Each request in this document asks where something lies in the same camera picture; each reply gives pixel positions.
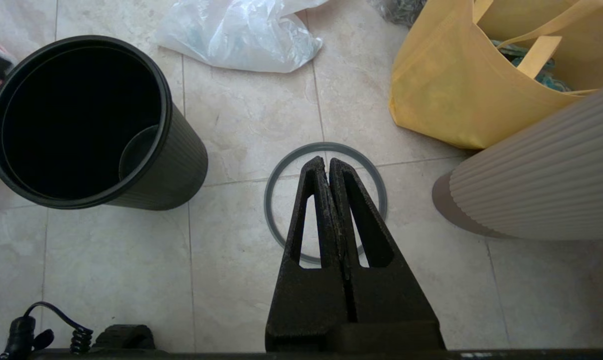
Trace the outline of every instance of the tile floor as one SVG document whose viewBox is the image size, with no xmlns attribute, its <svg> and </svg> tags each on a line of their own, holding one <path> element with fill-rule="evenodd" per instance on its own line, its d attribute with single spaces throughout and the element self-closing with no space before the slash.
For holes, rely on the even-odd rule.
<svg viewBox="0 0 603 360">
<path fill-rule="evenodd" d="M 366 0 L 330 0 L 301 14 L 324 39 L 313 62 L 290 74 L 247 73 L 153 44 L 174 1 L 0 0 L 0 43 L 20 59 L 83 34 L 148 53 L 210 157 L 203 189 L 165 212 L 46 209 L 0 183 L 0 351 L 10 321 L 42 299 L 98 332 L 147 324 L 167 351 L 263 351 L 282 254 L 263 217 L 265 180 L 283 155 L 322 140 L 357 148 L 379 168 L 388 227 L 450 349 L 603 347 L 603 241 L 489 239 L 434 209 L 434 180 L 467 154 L 396 127 L 388 114 L 405 28 Z M 276 187 L 284 233 L 301 164 Z M 50 312 L 36 316 L 57 333 L 55 346 L 68 346 L 68 327 Z"/>
</svg>

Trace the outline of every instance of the black plastic part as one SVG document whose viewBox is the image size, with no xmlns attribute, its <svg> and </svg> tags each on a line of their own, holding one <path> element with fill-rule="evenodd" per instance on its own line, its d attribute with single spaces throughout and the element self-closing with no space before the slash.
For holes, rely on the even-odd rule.
<svg viewBox="0 0 603 360">
<path fill-rule="evenodd" d="M 34 337 L 34 342 L 32 342 L 32 350 L 38 351 L 42 349 L 46 349 L 50 344 L 55 340 L 55 333 L 47 328 L 42 331 L 39 335 Z"/>
<path fill-rule="evenodd" d="M 149 150 L 120 180 L 124 149 L 151 126 Z M 204 144 L 159 66 L 119 39 L 56 41 L 18 64 L 0 89 L 0 178 L 36 204 L 167 210 L 192 198 L 207 170 Z"/>
<path fill-rule="evenodd" d="M 91 351 L 83 360 L 603 360 L 603 349 L 437 350 L 374 353 L 166 353 L 164 351 Z M 41 351 L 29 360 L 76 360 L 69 353 Z"/>
<path fill-rule="evenodd" d="M 321 269 L 299 266 L 306 202 L 315 196 Z M 359 264 L 355 228 L 369 268 Z M 439 321 L 355 169 L 333 158 L 299 176 L 265 330 L 266 351 L 443 350 Z"/>
<path fill-rule="evenodd" d="M 108 326 L 96 338 L 93 349 L 156 349 L 153 332 L 146 325 Z"/>
<path fill-rule="evenodd" d="M 4 350 L 8 360 L 24 360 L 30 355 L 35 342 L 35 324 L 32 316 L 18 317 L 10 323 Z"/>
<path fill-rule="evenodd" d="M 277 244 L 279 244 L 282 248 L 286 247 L 286 240 L 284 239 L 283 235 L 277 229 L 277 224 L 275 223 L 275 217 L 273 216 L 272 199 L 273 199 L 273 191 L 275 189 L 275 184 L 276 184 L 279 176 L 284 171 L 284 169 L 286 169 L 286 167 L 289 166 L 292 162 L 294 162 L 299 157 L 302 157 L 303 155 L 315 153 L 317 151 L 333 151 L 335 153 L 341 153 L 341 154 L 347 155 L 348 157 L 351 157 L 351 158 L 355 159 L 357 162 L 359 162 L 363 166 L 363 168 L 366 171 L 368 171 L 368 173 L 370 174 L 370 177 L 372 177 L 372 180 L 375 183 L 375 187 L 377 187 L 377 197 L 378 197 L 378 202 L 379 202 L 379 214 L 381 215 L 382 219 L 384 219 L 384 220 L 386 219 L 386 214 L 388 212 L 388 196 L 386 194 L 386 187 L 384 186 L 384 180 L 382 180 L 382 176 L 380 175 L 379 171 L 377 171 L 377 168 L 374 166 L 374 164 L 370 160 L 368 160 L 368 158 L 365 157 L 363 155 L 363 153 L 355 150 L 354 148 L 352 148 L 350 146 L 346 146 L 341 143 L 334 143 L 334 142 L 310 143 L 308 145 L 301 146 L 301 147 L 293 150 L 288 155 L 284 156 L 284 158 L 279 161 L 279 164 L 277 164 L 277 166 L 274 167 L 274 170 L 270 174 L 270 177 L 268 177 L 268 182 L 265 185 L 265 192 L 263 193 L 263 212 L 265 215 L 265 222 L 268 225 L 268 229 L 270 230 L 272 237 L 274 237 L 274 239 L 277 241 Z M 358 255 L 361 255 L 363 253 L 364 253 L 364 248 L 362 246 L 359 246 Z M 308 262 L 311 264 L 319 264 L 320 263 L 319 257 L 307 255 L 306 253 L 301 253 L 300 258 L 301 258 L 301 260 L 304 260 L 304 262 Z"/>
</svg>

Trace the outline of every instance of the gray rubber ring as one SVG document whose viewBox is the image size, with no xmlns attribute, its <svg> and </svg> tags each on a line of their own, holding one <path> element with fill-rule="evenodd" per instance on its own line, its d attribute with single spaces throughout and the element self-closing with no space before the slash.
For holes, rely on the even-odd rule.
<svg viewBox="0 0 603 360">
<path fill-rule="evenodd" d="M 375 187 L 377 187 L 377 198 L 379 198 L 379 214 L 381 215 L 381 219 L 386 221 L 386 214 L 388 212 L 388 195 L 386 194 L 386 187 L 384 186 L 382 176 L 380 175 L 379 171 L 377 171 L 377 168 L 374 166 L 374 164 L 368 160 L 363 153 L 350 146 L 335 142 L 309 143 L 308 145 L 304 145 L 297 150 L 293 150 L 291 153 L 284 156 L 284 158 L 279 161 L 279 164 L 274 167 L 270 177 L 268 177 L 268 182 L 265 184 L 265 193 L 263 194 L 263 212 L 265 214 L 265 223 L 267 223 L 270 233 L 282 248 L 284 248 L 286 245 L 286 239 L 284 239 L 283 235 L 279 233 L 273 217 L 272 200 L 275 183 L 279 179 L 279 175 L 282 174 L 284 169 L 286 169 L 286 167 L 294 162 L 297 158 L 306 154 L 315 153 L 317 151 L 334 151 L 335 153 L 347 155 L 363 165 L 363 168 L 368 171 L 373 182 L 375 182 Z M 364 248 L 361 245 L 357 247 L 357 253 L 359 253 L 359 255 L 364 253 Z M 306 255 L 305 253 L 301 254 L 301 259 L 311 264 L 322 263 L 322 260 L 320 260 L 319 257 Z"/>
</svg>

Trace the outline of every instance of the black cable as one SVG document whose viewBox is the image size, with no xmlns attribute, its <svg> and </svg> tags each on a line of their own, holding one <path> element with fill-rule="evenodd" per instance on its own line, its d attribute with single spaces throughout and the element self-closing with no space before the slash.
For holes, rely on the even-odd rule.
<svg viewBox="0 0 603 360">
<path fill-rule="evenodd" d="M 28 310 L 25 311 L 23 317 L 28 317 L 30 315 L 30 312 L 32 312 L 32 310 L 35 309 L 37 306 L 42 306 L 51 310 L 60 319 L 62 319 L 64 323 L 68 324 L 69 326 L 71 326 L 71 328 L 75 329 L 75 331 L 72 332 L 72 338 L 70 340 L 71 353 L 81 354 L 91 350 L 91 339 L 93 330 L 76 323 L 70 317 L 66 316 L 66 314 L 64 314 L 61 310 L 59 310 L 57 306 L 52 305 L 52 303 L 48 303 L 46 301 L 37 301 L 36 303 L 28 307 Z"/>
</svg>

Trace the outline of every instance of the clear plastic bag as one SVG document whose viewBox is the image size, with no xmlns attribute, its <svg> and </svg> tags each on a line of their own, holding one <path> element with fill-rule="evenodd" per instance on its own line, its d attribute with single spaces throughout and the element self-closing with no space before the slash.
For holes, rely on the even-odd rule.
<svg viewBox="0 0 603 360">
<path fill-rule="evenodd" d="M 322 39 L 295 15 L 327 0 L 178 0 L 155 34 L 160 46 L 219 68 L 290 73 Z"/>
</svg>

